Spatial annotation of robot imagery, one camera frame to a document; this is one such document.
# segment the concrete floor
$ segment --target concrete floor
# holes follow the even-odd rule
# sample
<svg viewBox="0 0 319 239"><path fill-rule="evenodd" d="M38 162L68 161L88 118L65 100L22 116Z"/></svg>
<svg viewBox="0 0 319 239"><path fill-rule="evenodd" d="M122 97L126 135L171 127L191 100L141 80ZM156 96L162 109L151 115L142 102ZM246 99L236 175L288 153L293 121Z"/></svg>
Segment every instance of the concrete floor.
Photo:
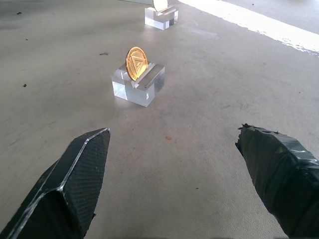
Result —
<svg viewBox="0 0 319 239"><path fill-rule="evenodd" d="M309 2L255 7L282 17ZM318 158L319 58L173 3L179 23L160 31L144 25L142 4L0 0L0 230L73 138L109 127L87 239L285 236L234 143L247 122ZM287 23L318 26L318 13L297 17ZM166 66L147 108L113 96L110 75L133 46Z"/></svg>

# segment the gold coin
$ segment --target gold coin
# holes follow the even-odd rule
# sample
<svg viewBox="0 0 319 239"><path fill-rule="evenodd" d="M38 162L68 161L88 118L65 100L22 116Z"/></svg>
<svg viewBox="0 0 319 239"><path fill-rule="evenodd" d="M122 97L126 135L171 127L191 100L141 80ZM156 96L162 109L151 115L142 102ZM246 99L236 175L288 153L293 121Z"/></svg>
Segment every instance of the gold coin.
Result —
<svg viewBox="0 0 319 239"><path fill-rule="evenodd" d="M126 55L125 66L129 77L136 81L148 68L148 60L144 51L137 46L131 48Z"/></svg>
<svg viewBox="0 0 319 239"><path fill-rule="evenodd" d="M156 11L162 11L168 7L167 0L153 0L153 6Z"/></svg>

